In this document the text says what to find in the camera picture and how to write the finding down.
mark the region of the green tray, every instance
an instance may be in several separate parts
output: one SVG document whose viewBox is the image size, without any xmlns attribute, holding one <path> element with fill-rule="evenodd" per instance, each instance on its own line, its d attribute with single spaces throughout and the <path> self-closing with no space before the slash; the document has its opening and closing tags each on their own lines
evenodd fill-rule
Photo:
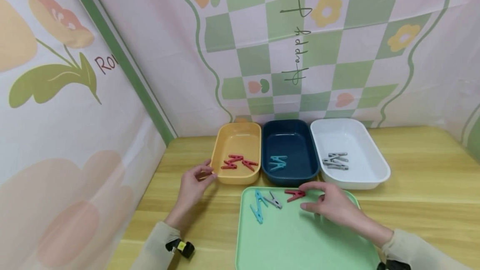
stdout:
<svg viewBox="0 0 480 270">
<path fill-rule="evenodd" d="M 269 191 L 283 205 L 281 210 L 262 205 L 263 224 L 257 222 L 255 190 Z M 300 203 L 316 201 L 322 191 L 287 203 L 284 188 L 249 187 L 241 195 L 237 270 L 375 270 L 380 259 L 373 244 L 325 217 L 300 209 Z M 357 206 L 357 199 L 347 193 Z"/>
</svg>

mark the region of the green checkered pattern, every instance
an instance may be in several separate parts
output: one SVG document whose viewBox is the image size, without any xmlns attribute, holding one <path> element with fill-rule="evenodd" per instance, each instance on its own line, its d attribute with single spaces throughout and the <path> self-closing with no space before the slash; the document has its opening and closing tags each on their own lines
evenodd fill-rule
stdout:
<svg viewBox="0 0 480 270">
<path fill-rule="evenodd" d="M 312 8 L 301 11 L 310 14 L 289 11 L 299 4 Z M 405 18 L 405 6 L 400 0 L 221 0 L 199 9 L 201 45 L 220 78 L 220 99 L 236 118 L 354 117 L 369 126 L 405 83 L 408 71 L 399 68 L 407 64 L 405 48 L 430 19 L 431 13 Z"/>
</svg>

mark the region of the sleeve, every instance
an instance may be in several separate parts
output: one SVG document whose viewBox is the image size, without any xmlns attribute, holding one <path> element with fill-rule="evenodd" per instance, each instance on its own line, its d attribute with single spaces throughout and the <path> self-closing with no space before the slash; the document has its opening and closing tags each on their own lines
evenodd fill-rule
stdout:
<svg viewBox="0 0 480 270">
<path fill-rule="evenodd" d="M 178 238 L 180 232 L 177 229 L 164 222 L 157 223 L 130 270 L 167 270 L 173 252 L 168 251 L 165 245 Z"/>
<path fill-rule="evenodd" d="M 422 238 L 412 233 L 395 229 L 392 239 L 382 247 L 388 260 L 410 265 L 411 270 L 469 270 L 442 253 Z"/>
</svg>

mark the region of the red clothespin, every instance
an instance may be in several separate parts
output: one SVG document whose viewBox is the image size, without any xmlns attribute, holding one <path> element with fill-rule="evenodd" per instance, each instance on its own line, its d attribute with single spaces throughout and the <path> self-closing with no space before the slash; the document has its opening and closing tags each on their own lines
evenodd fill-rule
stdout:
<svg viewBox="0 0 480 270">
<path fill-rule="evenodd" d="M 230 161 L 224 160 L 223 162 L 225 164 L 227 164 L 227 166 L 221 166 L 220 168 L 222 168 L 222 169 L 236 169 L 237 168 L 237 165 L 235 165 L 234 163 L 232 163 Z"/>
<path fill-rule="evenodd" d="M 298 198 L 305 197 L 305 192 L 300 191 L 300 190 L 285 190 L 285 194 L 293 194 L 292 197 L 287 199 L 287 202 L 289 203 L 290 201 L 297 200 Z"/>
<path fill-rule="evenodd" d="M 240 160 L 243 160 L 243 155 L 229 154 L 228 157 L 231 158 L 231 160 L 229 160 L 230 163 L 239 162 Z"/>
<path fill-rule="evenodd" d="M 241 163 L 253 172 L 255 172 L 255 169 L 252 168 L 252 165 L 258 166 L 257 162 L 250 162 L 249 160 L 242 160 Z"/>
</svg>

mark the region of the plastic tray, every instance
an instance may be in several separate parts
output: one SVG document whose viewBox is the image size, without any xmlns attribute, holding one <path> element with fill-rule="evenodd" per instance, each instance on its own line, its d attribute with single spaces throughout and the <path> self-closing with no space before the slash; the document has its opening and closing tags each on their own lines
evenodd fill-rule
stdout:
<svg viewBox="0 0 480 270">
<path fill-rule="evenodd" d="M 343 189 L 373 189 L 390 177 L 390 167 L 361 122 L 321 119 L 310 125 L 322 166 L 322 177 Z M 328 169 L 322 160 L 329 153 L 348 153 L 347 171 Z"/>
<path fill-rule="evenodd" d="M 270 172 L 271 156 L 287 156 L 287 166 Z M 269 181 L 281 187 L 298 187 L 315 178 L 319 161 L 308 125 L 301 120 L 270 121 L 262 130 L 262 168 Z"/>
<path fill-rule="evenodd" d="M 211 166 L 218 174 L 218 181 L 231 185 L 248 185 L 260 175 L 262 129 L 253 122 L 229 123 L 220 128 L 215 141 Z M 244 159 L 257 162 L 258 166 L 249 168 L 236 162 L 236 169 L 221 169 L 224 160 L 230 160 L 229 154 L 243 155 Z"/>
<path fill-rule="evenodd" d="M 263 224 L 257 222 L 255 190 L 269 191 L 283 208 L 262 204 Z M 288 202 L 284 188 L 249 187 L 243 191 L 237 239 L 237 270 L 373 270 L 380 262 L 372 243 L 322 216 L 300 209 L 300 203 L 316 201 L 321 191 Z M 348 193 L 358 205 L 356 198 Z"/>
</svg>

